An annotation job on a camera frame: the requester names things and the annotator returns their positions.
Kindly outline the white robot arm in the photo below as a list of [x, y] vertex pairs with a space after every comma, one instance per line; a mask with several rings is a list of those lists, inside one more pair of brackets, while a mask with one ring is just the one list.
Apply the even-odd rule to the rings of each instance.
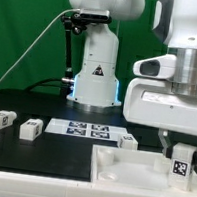
[[138, 21], [146, 0], [69, 0], [86, 32], [82, 67], [68, 101], [123, 107], [135, 124], [197, 136], [197, 0], [155, 0], [145, 23], [118, 34], [110, 20]]

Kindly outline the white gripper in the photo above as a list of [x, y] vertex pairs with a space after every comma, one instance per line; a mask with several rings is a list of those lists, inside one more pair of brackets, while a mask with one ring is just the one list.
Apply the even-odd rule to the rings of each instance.
[[166, 158], [172, 157], [167, 130], [197, 136], [197, 97], [176, 95], [171, 88], [169, 82], [134, 78], [123, 108], [128, 122], [160, 129], [158, 137]]

